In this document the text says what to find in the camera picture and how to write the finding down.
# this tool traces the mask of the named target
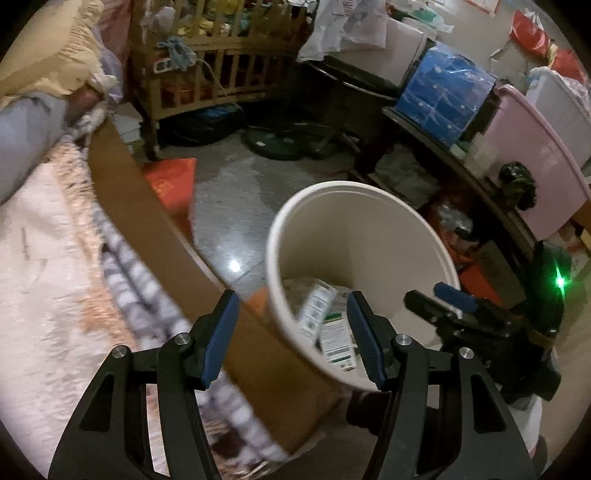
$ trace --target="blue rope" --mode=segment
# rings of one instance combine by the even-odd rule
[[[186,72],[191,66],[190,55],[193,53],[180,37],[168,37],[165,41],[159,41],[156,46],[158,48],[167,48],[168,56],[173,70],[181,69]]]

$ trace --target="green light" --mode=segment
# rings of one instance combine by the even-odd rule
[[[564,288],[566,286],[566,279],[563,278],[558,266],[556,266],[556,286],[560,289],[560,293],[564,298]]]

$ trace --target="red bag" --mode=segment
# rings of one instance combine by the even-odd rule
[[[193,203],[196,163],[194,158],[174,158],[147,163],[143,167],[144,176],[160,203],[172,214],[189,240],[193,236],[189,214]]]
[[[589,77],[585,70],[583,70],[583,66],[573,50],[559,49],[550,68],[560,73],[563,77],[580,81],[585,88],[589,88]]]
[[[511,39],[531,54],[543,59],[546,58],[546,54],[550,48],[550,37],[546,32],[519,10],[515,11],[515,15],[513,16]]]

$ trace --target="white plastic container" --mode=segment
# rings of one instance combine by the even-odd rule
[[[363,363],[343,371],[298,331],[282,279],[314,277],[360,290],[398,333],[427,346],[439,344],[435,328],[404,308],[408,290],[433,295],[435,283],[460,283],[437,234],[412,208],[374,187],[329,181],[308,187],[281,208],[267,242],[269,305],[294,349],[328,376],[360,390],[376,390]]]
[[[402,23],[408,25],[409,27],[420,30],[427,36],[429,40],[437,40],[437,30],[435,30],[433,27],[429,27],[429,25],[425,25],[423,22],[419,22],[419,20],[416,20],[415,18],[405,17],[402,19]]]
[[[495,146],[482,134],[477,133],[470,143],[464,165],[477,179],[486,177],[498,157]]]
[[[341,51],[331,52],[330,55],[402,87],[426,44],[427,36],[422,31],[387,18],[385,48],[367,48],[366,45],[343,40]]]
[[[583,167],[591,157],[591,122],[575,95],[550,69],[544,69],[525,96],[535,106]]]

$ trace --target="yellow pillow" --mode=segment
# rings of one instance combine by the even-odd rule
[[[0,63],[1,106],[33,90],[69,95],[101,73],[101,45],[91,29],[102,11],[100,0],[53,1],[42,7]]]

